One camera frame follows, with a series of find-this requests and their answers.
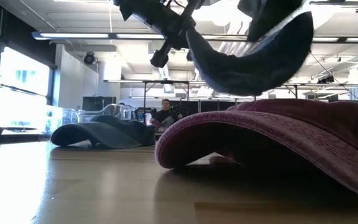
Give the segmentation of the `black aluminium frame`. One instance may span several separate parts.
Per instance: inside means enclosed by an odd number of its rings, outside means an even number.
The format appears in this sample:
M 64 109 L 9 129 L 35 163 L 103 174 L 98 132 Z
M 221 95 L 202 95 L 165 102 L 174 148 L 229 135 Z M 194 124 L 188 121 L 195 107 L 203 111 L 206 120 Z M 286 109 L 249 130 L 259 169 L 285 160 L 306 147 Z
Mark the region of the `black aluminium frame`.
M 50 137 L 50 134 L 0 134 L 0 144 L 49 141 Z

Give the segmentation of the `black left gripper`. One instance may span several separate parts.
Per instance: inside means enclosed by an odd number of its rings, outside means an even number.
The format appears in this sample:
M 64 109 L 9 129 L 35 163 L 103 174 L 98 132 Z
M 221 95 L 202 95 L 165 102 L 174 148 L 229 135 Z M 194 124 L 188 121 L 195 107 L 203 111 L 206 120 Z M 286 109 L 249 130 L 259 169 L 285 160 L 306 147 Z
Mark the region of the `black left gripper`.
M 156 33 L 164 36 L 164 44 L 154 52 L 150 59 L 150 63 L 158 68 L 166 65 L 171 49 L 188 48 L 185 31 L 195 27 L 196 22 L 191 15 L 194 10 L 203 5 L 203 0 L 187 0 L 188 4 L 183 12 L 177 14 L 170 9 L 169 4 L 164 4 L 165 1 L 175 0 L 113 0 L 113 4 L 119 7 L 125 21 L 133 16 Z

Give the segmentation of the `dark cabinet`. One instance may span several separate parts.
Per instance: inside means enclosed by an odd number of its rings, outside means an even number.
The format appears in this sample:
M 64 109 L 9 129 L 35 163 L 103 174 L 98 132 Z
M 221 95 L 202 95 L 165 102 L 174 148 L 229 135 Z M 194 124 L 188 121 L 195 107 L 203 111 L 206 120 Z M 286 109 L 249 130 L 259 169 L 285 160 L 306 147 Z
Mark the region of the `dark cabinet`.
M 84 96 L 82 110 L 85 111 L 101 111 L 107 105 L 115 104 L 117 98 L 115 96 Z

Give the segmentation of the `person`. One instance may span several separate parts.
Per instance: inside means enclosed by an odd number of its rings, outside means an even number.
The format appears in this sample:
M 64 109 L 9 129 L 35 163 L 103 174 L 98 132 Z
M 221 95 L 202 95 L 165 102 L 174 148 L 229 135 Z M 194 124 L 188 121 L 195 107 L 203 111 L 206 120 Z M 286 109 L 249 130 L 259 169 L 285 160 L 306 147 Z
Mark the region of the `person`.
M 180 112 L 171 110 L 170 100 L 162 100 L 162 109 L 152 115 L 150 123 L 155 126 L 157 133 L 163 133 L 171 125 L 182 119 L 183 115 Z

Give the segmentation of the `black metal table frame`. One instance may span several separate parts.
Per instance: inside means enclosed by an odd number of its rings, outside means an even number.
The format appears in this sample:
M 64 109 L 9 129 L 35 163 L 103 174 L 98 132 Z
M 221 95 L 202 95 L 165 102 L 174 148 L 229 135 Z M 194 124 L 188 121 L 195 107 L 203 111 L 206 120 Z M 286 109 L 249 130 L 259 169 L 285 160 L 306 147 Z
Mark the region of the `black metal table frame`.
M 120 99 L 136 108 L 159 108 L 162 100 L 189 101 L 191 86 L 203 86 L 202 81 L 184 80 L 103 80 L 104 83 L 118 83 Z M 164 86 L 179 87 L 181 92 L 165 93 Z

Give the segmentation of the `dark red cap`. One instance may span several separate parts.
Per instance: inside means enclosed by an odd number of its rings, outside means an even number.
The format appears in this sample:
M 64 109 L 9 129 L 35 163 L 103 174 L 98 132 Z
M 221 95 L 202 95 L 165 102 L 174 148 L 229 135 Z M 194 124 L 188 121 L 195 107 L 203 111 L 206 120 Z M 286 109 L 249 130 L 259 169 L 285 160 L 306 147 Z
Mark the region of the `dark red cap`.
M 155 159 L 166 169 L 212 153 L 250 168 L 316 169 L 358 194 L 358 103 L 240 103 L 179 120 L 155 147 Z

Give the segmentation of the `ceiling light strip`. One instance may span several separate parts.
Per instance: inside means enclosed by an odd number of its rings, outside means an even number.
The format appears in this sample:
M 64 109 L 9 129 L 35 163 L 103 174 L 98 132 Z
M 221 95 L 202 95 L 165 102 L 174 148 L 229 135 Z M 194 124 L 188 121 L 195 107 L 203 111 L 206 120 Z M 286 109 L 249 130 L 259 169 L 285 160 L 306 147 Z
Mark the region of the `ceiling light strip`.
M 246 35 L 203 34 L 207 41 L 242 42 Z M 67 32 L 33 32 L 36 40 L 164 40 L 164 36 L 152 33 L 67 33 Z M 358 37 L 322 37 L 314 36 L 314 43 L 319 44 L 358 44 Z

